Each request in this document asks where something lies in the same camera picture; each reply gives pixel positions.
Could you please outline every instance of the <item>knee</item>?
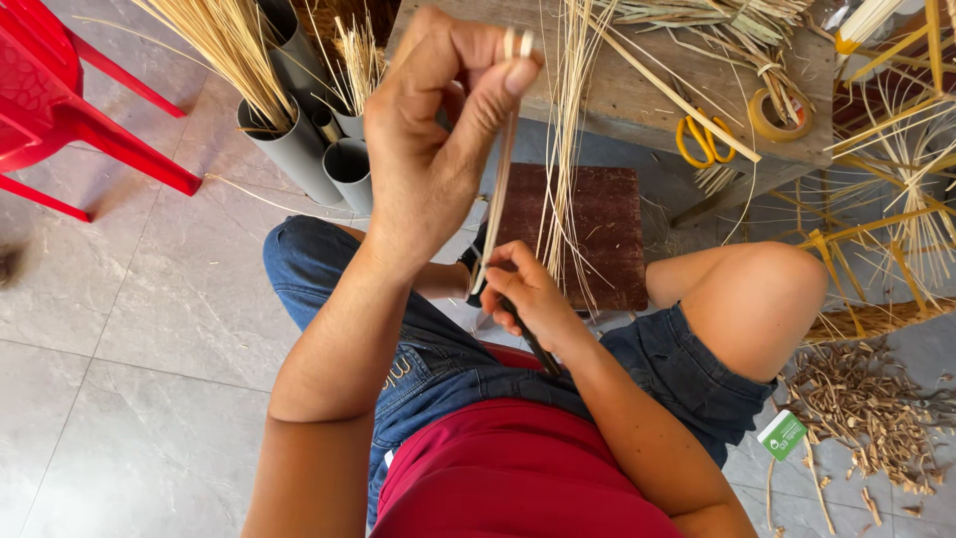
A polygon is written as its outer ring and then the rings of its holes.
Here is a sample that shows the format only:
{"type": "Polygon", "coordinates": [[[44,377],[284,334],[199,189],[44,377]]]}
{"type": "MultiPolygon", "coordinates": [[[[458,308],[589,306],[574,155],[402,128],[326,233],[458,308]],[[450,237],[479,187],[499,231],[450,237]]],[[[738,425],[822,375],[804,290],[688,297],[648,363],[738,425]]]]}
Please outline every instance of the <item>knee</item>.
{"type": "Polygon", "coordinates": [[[315,249],[328,250],[323,245],[332,237],[324,220],[304,215],[289,216],[266,235],[262,245],[262,261],[269,281],[275,285],[288,281],[297,274],[298,265],[315,249]]]}
{"type": "Polygon", "coordinates": [[[764,283],[765,291],[811,307],[823,305],[830,282],[826,266],[814,255],[785,243],[752,243],[751,273],[764,283]]]}

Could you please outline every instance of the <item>denim shorts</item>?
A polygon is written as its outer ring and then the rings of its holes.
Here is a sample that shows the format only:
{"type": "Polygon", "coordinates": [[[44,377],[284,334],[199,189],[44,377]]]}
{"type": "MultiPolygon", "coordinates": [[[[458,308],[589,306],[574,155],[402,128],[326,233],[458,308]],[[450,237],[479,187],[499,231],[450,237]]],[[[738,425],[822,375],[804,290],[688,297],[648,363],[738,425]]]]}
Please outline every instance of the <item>denim shorts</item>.
{"type": "MultiPolygon", "coordinates": [[[[290,216],[266,237],[263,260],[279,299],[304,329],[329,299],[359,242],[338,226],[290,216]]],[[[368,524],[377,518],[388,472],[385,455],[428,423],[467,405],[524,398],[593,420],[571,375],[502,366],[480,342],[414,291],[408,297],[399,344],[375,410],[368,467],[368,524]]],[[[718,465],[727,444],[754,429],[776,388],[727,369],[690,331],[678,304],[609,331],[601,343],[634,382],[676,416],[718,465]]]]}

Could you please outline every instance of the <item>fingernail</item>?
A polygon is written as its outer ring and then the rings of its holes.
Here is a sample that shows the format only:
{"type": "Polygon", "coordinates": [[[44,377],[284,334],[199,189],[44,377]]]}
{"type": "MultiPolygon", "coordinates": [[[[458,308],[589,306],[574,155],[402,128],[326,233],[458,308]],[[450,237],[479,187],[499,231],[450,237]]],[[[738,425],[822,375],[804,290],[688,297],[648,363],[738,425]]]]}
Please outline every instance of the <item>fingernail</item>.
{"type": "Polygon", "coordinates": [[[513,96],[520,97],[532,87],[540,68],[534,60],[518,58],[505,77],[505,89],[513,96]]]}

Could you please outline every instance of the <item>green card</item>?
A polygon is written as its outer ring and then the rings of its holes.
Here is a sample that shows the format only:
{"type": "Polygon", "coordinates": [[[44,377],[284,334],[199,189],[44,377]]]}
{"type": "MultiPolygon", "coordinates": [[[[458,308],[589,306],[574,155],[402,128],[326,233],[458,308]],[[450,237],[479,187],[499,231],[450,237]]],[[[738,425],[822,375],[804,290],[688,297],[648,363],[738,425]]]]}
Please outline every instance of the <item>green card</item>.
{"type": "Polygon", "coordinates": [[[783,461],[806,435],[807,427],[801,424],[793,413],[784,410],[764,428],[763,432],[760,432],[757,440],[773,454],[777,461],[783,461]]]}

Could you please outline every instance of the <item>floor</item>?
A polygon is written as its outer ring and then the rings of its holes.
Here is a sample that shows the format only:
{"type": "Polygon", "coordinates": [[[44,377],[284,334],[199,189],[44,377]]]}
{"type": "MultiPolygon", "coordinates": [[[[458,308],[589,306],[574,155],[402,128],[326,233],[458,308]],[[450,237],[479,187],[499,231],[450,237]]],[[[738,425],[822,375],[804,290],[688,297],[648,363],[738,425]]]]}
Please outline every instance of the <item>floor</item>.
{"type": "MultiPolygon", "coordinates": [[[[139,8],[47,4],[189,113],[173,119],[89,68],[88,100],[134,134],[187,169],[219,174],[285,208],[367,225],[345,209],[309,202],[234,131],[239,98],[219,78],[141,38],[70,17],[116,21],[186,50],[139,8]]],[[[518,133],[515,160],[543,162],[543,126],[523,121],[518,133]]],[[[682,209],[699,194],[680,158],[657,157],[597,136],[582,141],[582,165],[639,171],[649,258],[718,244],[732,221],[666,230],[663,210],[652,204],[682,209]]],[[[290,211],[215,179],[188,198],[84,145],[64,147],[16,175],[94,212],[96,221],[82,224],[0,192],[0,247],[14,253],[11,280],[0,287],[0,536],[235,536],[249,502],[268,391],[297,337],[260,261],[263,238],[290,211]]],[[[476,204],[437,260],[458,257],[483,211],[476,204]]],[[[481,339],[523,346],[466,305],[437,305],[481,339]]],[[[594,330],[627,321],[605,315],[594,330]]],[[[954,343],[952,316],[891,338],[924,386],[956,370],[946,351],[954,343]]],[[[769,410],[758,416],[758,428],[770,419],[769,410]]],[[[956,448],[940,446],[937,457],[954,461],[956,448]]],[[[824,495],[839,536],[858,536],[872,522],[859,495],[863,485],[883,519],[868,538],[956,536],[951,484],[925,499],[916,519],[902,508],[918,499],[886,478],[843,480],[846,449],[824,443],[816,458],[821,478],[834,478],[824,495]]],[[[772,536],[765,516],[769,460],[748,435],[725,467],[762,536],[772,536]]],[[[799,457],[776,466],[772,491],[774,524],[788,538],[829,535],[799,457]]]]}

